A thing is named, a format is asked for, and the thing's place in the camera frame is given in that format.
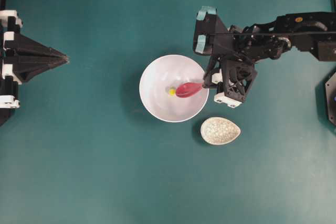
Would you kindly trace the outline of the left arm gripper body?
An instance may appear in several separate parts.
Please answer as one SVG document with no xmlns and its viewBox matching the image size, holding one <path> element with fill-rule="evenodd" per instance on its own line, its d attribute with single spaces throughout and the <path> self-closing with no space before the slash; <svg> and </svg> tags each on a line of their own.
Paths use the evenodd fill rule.
<svg viewBox="0 0 336 224">
<path fill-rule="evenodd" d="M 1 125 L 20 107 L 18 86 L 22 82 L 14 74 L 14 64 L 9 62 L 12 51 L 5 47 L 5 43 L 13 42 L 15 33 L 19 32 L 22 26 L 22 20 L 16 10 L 1 11 Z"/>
</svg>

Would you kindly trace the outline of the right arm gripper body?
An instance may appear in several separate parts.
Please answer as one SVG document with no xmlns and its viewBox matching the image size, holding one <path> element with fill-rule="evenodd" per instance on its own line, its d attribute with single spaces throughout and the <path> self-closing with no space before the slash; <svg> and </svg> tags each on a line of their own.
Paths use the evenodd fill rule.
<svg viewBox="0 0 336 224">
<path fill-rule="evenodd" d="M 217 86 L 214 101 L 236 108 L 246 101 L 257 71 L 254 65 L 223 59 L 220 61 L 223 82 Z"/>
</svg>

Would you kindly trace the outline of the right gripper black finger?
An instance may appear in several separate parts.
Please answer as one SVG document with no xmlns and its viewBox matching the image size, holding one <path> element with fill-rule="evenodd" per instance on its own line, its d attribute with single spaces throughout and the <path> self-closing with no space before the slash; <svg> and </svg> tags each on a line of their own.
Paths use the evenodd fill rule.
<svg viewBox="0 0 336 224">
<path fill-rule="evenodd" d="M 206 77 L 204 77 L 202 87 L 205 89 L 216 89 L 220 82 L 223 82 L 223 76 L 221 73 L 209 73 Z"/>
<path fill-rule="evenodd" d="M 210 56 L 208 65 L 206 67 L 206 70 L 203 76 L 203 80 L 204 80 L 204 77 L 206 77 L 209 73 L 210 74 L 222 73 L 221 65 L 219 65 L 219 67 L 216 67 L 217 63 L 219 62 L 220 62 L 220 56 Z"/>
</svg>

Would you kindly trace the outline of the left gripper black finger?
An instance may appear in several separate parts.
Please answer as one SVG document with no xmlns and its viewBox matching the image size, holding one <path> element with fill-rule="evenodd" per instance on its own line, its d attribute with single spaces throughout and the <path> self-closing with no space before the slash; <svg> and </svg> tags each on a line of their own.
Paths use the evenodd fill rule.
<svg viewBox="0 0 336 224">
<path fill-rule="evenodd" d="M 33 56 L 18 52 L 5 52 L 2 58 L 2 81 L 10 76 L 12 81 L 22 84 L 36 75 L 68 63 L 68 58 Z"/>
<path fill-rule="evenodd" d="M 20 33 L 14 31 L 4 32 L 3 48 L 14 50 L 18 53 L 31 54 L 33 56 L 48 56 L 67 59 L 68 57 L 54 48 L 44 46 Z"/>
</svg>

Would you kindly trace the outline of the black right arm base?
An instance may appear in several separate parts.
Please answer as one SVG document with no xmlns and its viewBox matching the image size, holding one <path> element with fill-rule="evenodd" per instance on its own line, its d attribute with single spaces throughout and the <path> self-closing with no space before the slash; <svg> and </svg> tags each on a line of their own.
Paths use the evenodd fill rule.
<svg viewBox="0 0 336 224">
<path fill-rule="evenodd" d="M 335 69 L 318 83 L 315 94 L 318 119 L 335 134 Z"/>
</svg>

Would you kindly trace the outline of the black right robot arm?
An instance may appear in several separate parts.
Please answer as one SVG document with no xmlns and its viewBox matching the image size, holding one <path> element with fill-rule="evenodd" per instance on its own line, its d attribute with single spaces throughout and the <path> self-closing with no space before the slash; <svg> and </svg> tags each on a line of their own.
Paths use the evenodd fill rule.
<svg viewBox="0 0 336 224">
<path fill-rule="evenodd" d="M 278 16 L 265 24 L 227 28 L 215 11 L 196 18 L 193 50 L 208 56 L 203 88 L 216 89 L 215 102 L 235 108 L 244 103 L 257 77 L 255 64 L 277 60 L 296 47 L 319 61 L 335 61 L 335 13 Z"/>
</svg>

